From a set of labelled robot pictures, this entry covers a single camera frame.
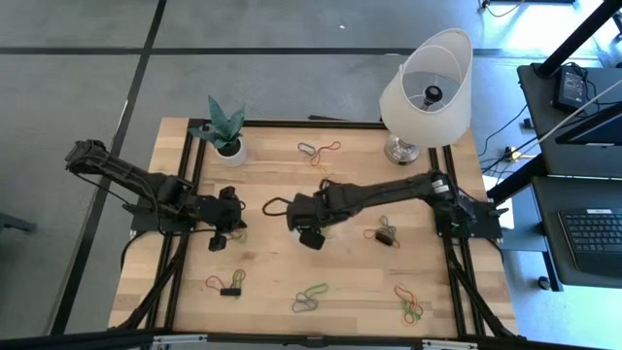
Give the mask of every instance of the white pot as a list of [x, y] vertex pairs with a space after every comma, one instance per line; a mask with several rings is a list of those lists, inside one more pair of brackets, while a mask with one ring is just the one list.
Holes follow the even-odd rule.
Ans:
[[240, 166], [246, 160], [246, 147], [244, 147], [244, 140], [241, 137], [239, 137], [238, 140], [240, 140], [240, 149], [235, 155], [226, 157], [226, 156], [221, 155], [221, 153], [218, 152], [218, 150], [216, 151], [216, 154], [223, 160], [223, 163], [226, 166], [230, 166], [230, 167]]

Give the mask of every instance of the white cable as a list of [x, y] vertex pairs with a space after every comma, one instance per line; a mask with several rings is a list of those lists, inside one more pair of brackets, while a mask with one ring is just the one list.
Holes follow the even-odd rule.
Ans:
[[[485, 9], [486, 9], [486, 10], [488, 10], [488, 12], [489, 12], [489, 13], [490, 13], [493, 17], [496, 17], [496, 18], [502, 18], [503, 16], [507, 16], [507, 15], [511, 14], [514, 10], [518, 9], [518, 7], [519, 7], [519, 6], [521, 6], [521, 5], [523, 5], [523, 3], [524, 3], [524, 2], [525, 2], [525, 0], [521, 0], [521, 2], [519, 2], [519, 3], [518, 3], [518, 5], [514, 6], [511, 10], [509, 10], [508, 12], [506, 12], [506, 13], [504, 13], [504, 14], [501, 14], [501, 15], [497, 15], [497, 14], [495, 14], [495, 13], [494, 13], [494, 12], [490, 9], [490, 5], [486, 6], [486, 8], [485, 8]], [[482, 7], [482, 2], [481, 2], [481, 0], [479, 0], [479, 7], [480, 7], [480, 8]]]
[[[557, 131], [557, 129], [559, 129], [560, 127], [562, 127], [567, 121], [569, 121], [570, 119], [574, 118], [574, 116], [576, 116], [577, 114], [583, 112], [584, 109], [587, 108], [587, 106], [591, 105], [592, 103], [594, 103], [594, 101], [598, 100], [599, 98], [601, 98], [601, 96], [603, 96], [604, 94], [610, 92], [613, 88], [619, 86], [622, 83], [622, 79], [619, 80], [617, 83], [615, 83], [614, 85], [606, 88], [603, 92], [599, 93], [598, 95], [596, 95], [594, 98], [592, 98], [591, 100], [589, 100], [586, 104], [584, 104], [583, 106], [581, 106], [579, 109], [577, 109], [576, 111], [572, 112], [572, 114], [570, 114], [569, 116], [567, 116], [565, 119], [563, 119], [561, 122], [559, 122], [557, 125], [555, 125], [552, 129], [550, 129], [547, 133], [544, 134], [544, 136], [542, 136], [541, 138], [539, 138], [537, 140], [537, 142], [531, 146], [529, 149], [527, 149], [527, 151], [523, 152], [523, 154], [531, 151], [535, 146], [539, 145], [540, 143], [542, 143], [542, 141], [546, 140], [549, 136], [551, 136], [555, 131]], [[512, 162], [508, 163], [505, 168], [501, 171], [501, 174], [503, 173], [503, 171], [507, 170], [507, 168], [512, 164]], [[499, 178], [497, 178], [497, 184], [499, 183], [499, 180], [501, 178], [501, 175], [499, 175]]]

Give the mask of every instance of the black desk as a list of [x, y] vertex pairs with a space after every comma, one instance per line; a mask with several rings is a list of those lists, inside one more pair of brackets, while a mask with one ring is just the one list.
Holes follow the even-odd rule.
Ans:
[[622, 208], [622, 181], [535, 177], [532, 185], [559, 279], [567, 285], [622, 288], [622, 278], [576, 269], [557, 217], [557, 212], [564, 209]]
[[[588, 80], [595, 84], [597, 93], [622, 79], [622, 69], [586, 68]], [[518, 67], [521, 88], [538, 135], [553, 128], [568, 116], [551, 107], [555, 79], [543, 80], [534, 73], [532, 66]], [[594, 97], [590, 88], [589, 95]], [[600, 99], [600, 102], [622, 100], [622, 86], [616, 87]], [[587, 113], [596, 112], [589, 106]], [[558, 130], [540, 144], [542, 152], [514, 172], [502, 183], [488, 191], [488, 196], [501, 203], [528, 186], [534, 176], [571, 175], [603, 178], [622, 178], [622, 147], [596, 148], [580, 145], [559, 145], [555, 137], [568, 129]]]

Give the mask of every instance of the concrete floor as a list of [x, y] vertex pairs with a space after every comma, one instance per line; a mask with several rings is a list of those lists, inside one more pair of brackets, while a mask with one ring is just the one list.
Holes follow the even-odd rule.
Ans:
[[[0, 47], [142, 47], [156, 4], [0, 0]], [[580, 5], [524, 5], [511, 16], [494, 18], [479, 13], [474, 0], [177, 0], [167, 4], [155, 46], [412, 48], [439, 30], [460, 27], [476, 48], [496, 54], [478, 56], [473, 66], [472, 127], [481, 149], [485, 137], [525, 104], [516, 67], [551, 53], [593, 6], [588, 0]], [[495, 10], [510, 6], [495, 5]], [[582, 65], [598, 66], [600, 49], [598, 40], [588, 41], [575, 57], [584, 58]], [[246, 103], [247, 115], [254, 119], [315, 114], [375, 121], [378, 96], [404, 60], [373, 55], [151, 56], [121, 157], [146, 166], [159, 119], [205, 117], [208, 93], [226, 110]], [[0, 338], [40, 335], [47, 329], [93, 191], [66, 173], [62, 160], [74, 140], [110, 142], [137, 62], [136, 55], [0, 54], [0, 146], [6, 150], [0, 160], [9, 165], [0, 172], [0, 212], [39, 225], [30, 236], [13, 230], [0, 236]], [[483, 158], [531, 137], [512, 125], [490, 141]], [[106, 328], [129, 223], [120, 203], [109, 198], [68, 332]], [[545, 272], [540, 254], [507, 253], [505, 270], [520, 334], [605, 348], [622, 343], [616, 326], [622, 319], [614, 307], [620, 291], [541, 291], [534, 284]]]

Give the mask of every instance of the lamp base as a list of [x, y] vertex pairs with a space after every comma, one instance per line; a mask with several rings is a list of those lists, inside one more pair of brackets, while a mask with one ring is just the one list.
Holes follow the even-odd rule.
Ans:
[[393, 164], [407, 165], [415, 161], [421, 152], [421, 148], [401, 141], [397, 136], [391, 135], [385, 144], [385, 156]]

